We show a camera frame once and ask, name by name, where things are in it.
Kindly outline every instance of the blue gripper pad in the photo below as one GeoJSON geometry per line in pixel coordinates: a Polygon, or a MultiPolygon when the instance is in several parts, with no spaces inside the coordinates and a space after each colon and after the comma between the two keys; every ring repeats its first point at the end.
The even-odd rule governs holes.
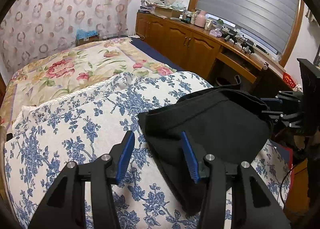
{"type": "Polygon", "coordinates": [[[192,147],[190,145],[186,132],[182,132],[181,141],[182,141],[182,149],[183,149],[184,157],[187,162],[190,176],[195,183],[198,183],[200,180],[199,164],[192,150],[192,147]]]}
{"type": "Polygon", "coordinates": [[[121,145],[125,145],[123,147],[123,151],[117,164],[117,175],[115,178],[116,184],[119,184],[125,177],[131,159],[131,155],[134,149],[134,141],[134,133],[131,131],[127,131],[121,142],[121,145]]]}

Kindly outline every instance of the window blind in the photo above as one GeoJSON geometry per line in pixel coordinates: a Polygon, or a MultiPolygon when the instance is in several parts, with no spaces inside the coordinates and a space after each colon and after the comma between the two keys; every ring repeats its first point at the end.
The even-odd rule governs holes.
{"type": "Polygon", "coordinates": [[[299,0],[198,0],[197,9],[230,21],[283,52],[299,0]]]}

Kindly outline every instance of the cardboard box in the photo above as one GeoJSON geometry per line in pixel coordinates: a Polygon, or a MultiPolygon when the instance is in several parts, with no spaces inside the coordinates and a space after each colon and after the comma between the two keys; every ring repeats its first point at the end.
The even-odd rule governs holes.
{"type": "Polygon", "coordinates": [[[84,44],[87,44],[87,43],[90,43],[90,42],[98,42],[98,41],[100,41],[99,36],[98,35],[94,35],[94,36],[90,36],[90,37],[86,37],[86,38],[83,38],[83,39],[76,40],[76,46],[84,45],[84,44]]]}
{"type": "Polygon", "coordinates": [[[176,17],[179,18],[179,16],[183,14],[183,12],[175,11],[169,8],[162,8],[162,7],[155,7],[155,15],[156,16],[165,16],[167,18],[176,17]]]}

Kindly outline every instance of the lace trim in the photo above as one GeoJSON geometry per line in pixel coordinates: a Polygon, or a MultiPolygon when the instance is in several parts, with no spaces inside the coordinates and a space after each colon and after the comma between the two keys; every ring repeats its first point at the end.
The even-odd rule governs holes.
{"type": "Polygon", "coordinates": [[[61,96],[61,97],[58,97],[58,98],[55,98],[55,99],[52,99],[52,100],[49,100],[45,103],[42,103],[41,105],[39,106],[36,106],[36,107],[33,107],[33,106],[22,106],[21,107],[21,111],[20,113],[18,114],[17,116],[17,119],[14,121],[14,123],[12,124],[12,127],[15,128],[17,126],[18,123],[20,123],[23,119],[24,119],[24,114],[25,112],[28,112],[26,114],[29,114],[31,111],[34,111],[34,110],[39,110],[40,108],[44,107],[44,106],[52,106],[52,105],[55,105],[55,104],[58,104],[58,103],[61,103],[63,101],[66,101],[68,99],[70,99],[71,97],[73,96],[77,96],[83,92],[86,92],[86,91],[89,91],[89,90],[92,90],[92,89],[96,89],[98,87],[102,87],[110,82],[112,82],[115,77],[115,76],[112,76],[111,78],[107,79],[107,80],[104,80],[104,81],[100,81],[96,84],[93,84],[91,86],[88,86],[88,87],[85,87],[83,89],[80,89],[80,90],[77,90],[75,92],[72,92],[68,95],[64,95],[64,96],[61,96]]]}

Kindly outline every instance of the wooden desk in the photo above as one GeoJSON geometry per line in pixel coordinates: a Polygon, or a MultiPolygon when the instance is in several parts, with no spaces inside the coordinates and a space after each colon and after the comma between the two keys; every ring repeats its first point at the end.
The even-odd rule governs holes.
{"type": "Polygon", "coordinates": [[[221,62],[251,84],[267,62],[274,75],[282,80],[284,69],[271,58],[259,51],[244,54],[239,45],[211,36],[209,31],[192,24],[137,13],[136,34],[175,64],[209,82],[219,74],[221,62]]]}

